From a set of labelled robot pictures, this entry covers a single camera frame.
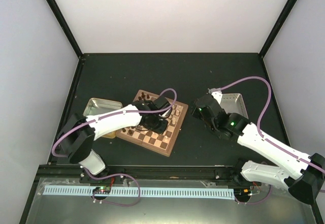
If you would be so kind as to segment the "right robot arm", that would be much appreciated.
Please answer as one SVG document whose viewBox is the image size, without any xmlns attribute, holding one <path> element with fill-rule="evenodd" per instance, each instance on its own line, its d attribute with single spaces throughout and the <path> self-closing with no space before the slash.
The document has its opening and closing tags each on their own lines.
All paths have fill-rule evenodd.
<svg viewBox="0 0 325 224">
<path fill-rule="evenodd" d="M 269 166 L 246 161 L 231 171 L 232 182 L 266 183 L 287 190 L 302 203 L 314 204 L 324 184 L 324 156 L 302 153 L 266 133 L 259 133 L 256 124 L 245 116 L 226 112 L 220 105 L 221 98 L 215 92 L 196 99 L 193 117 L 202 120 L 218 138 L 236 142 L 273 163 Z"/>
</svg>

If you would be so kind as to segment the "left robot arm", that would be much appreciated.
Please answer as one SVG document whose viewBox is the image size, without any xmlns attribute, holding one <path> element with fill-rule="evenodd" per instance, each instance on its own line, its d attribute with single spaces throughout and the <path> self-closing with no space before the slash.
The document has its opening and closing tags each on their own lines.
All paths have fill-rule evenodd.
<svg viewBox="0 0 325 224">
<path fill-rule="evenodd" d="M 93 142 L 108 133 L 131 126 L 143 126 L 155 133 L 163 133 L 167 128 L 165 117 L 173 105 L 166 98 L 159 97 L 155 101 L 135 101 L 104 114 L 75 114 L 61 130 L 51 153 L 83 166 L 96 182 L 103 183 L 109 177 L 109 170 L 101 156 L 93 150 Z"/>
</svg>

